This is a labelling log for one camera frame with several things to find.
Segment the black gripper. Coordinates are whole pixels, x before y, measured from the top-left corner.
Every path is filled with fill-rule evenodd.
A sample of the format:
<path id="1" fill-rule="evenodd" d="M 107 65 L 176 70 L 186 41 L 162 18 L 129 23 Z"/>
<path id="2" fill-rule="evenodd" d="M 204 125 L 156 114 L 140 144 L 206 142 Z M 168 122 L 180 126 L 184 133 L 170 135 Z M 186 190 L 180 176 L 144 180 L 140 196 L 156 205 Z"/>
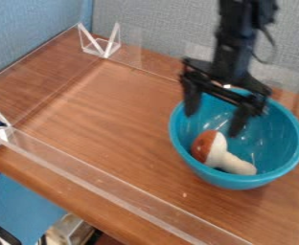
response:
<path id="1" fill-rule="evenodd" d="M 231 103 L 238 108 L 234 111 L 227 134 L 235 138 L 250 117 L 262 114 L 267 98 L 273 94 L 271 88 L 250 73 L 236 80 L 223 80 L 212 73 L 212 64 L 208 61 L 183 57 L 182 64 L 179 79 L 183 85 L 186 115 L 190 117 L 196 112 L 203 93 Z"/>

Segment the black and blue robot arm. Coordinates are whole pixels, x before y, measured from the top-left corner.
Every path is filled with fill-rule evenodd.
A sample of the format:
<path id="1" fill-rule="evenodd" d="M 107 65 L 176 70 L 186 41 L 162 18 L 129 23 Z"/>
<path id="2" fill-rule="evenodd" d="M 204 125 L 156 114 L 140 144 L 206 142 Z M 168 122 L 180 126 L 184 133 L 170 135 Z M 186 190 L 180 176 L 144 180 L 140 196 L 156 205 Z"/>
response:
<path id="1" fill-rule="evenodd" d="M 219 0 L 220 22 L 215 37 L 214 59 L 186 57 L 180 83 L 184 112 L 191 116 L 203 94 L 234 104 L 228 136 L 236 137 L 248 118 L 263 113 L 271 88 L 250 74 L 250 61 L 256 58 L 254 45 L 258 33 L 267 32 L 279 9 L 277 0 Z"/>

